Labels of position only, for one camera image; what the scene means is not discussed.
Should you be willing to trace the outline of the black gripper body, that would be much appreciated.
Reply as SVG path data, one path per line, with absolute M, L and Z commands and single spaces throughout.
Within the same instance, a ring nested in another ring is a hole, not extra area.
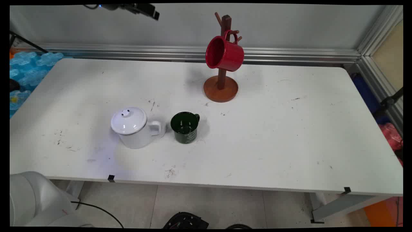
M 155 6 L 152 4 L 123 4 L 122 8 L 134 14 L 143 14 L 156 21 L 159 20 L 160 13 L 155 10 Z

